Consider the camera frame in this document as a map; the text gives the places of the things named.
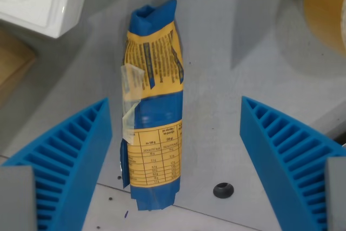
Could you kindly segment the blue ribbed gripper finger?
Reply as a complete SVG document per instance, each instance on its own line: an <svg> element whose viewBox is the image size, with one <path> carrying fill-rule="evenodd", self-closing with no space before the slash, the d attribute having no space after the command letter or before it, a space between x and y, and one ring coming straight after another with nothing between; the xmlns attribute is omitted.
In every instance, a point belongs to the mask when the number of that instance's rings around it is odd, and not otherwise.
<svg viewBox="0 0 346 231"><path fill-rule="evenodd" d="M81 230L112 139L107 98L48 130L3 166L34 171L38 230Z"/></svg>
<svg viewBox="0 0 346 231"><path fill-rule="evenodd" d="M282 230L327 230L324 170L345 149L304 123L243 96L240 136Z"/></svg>

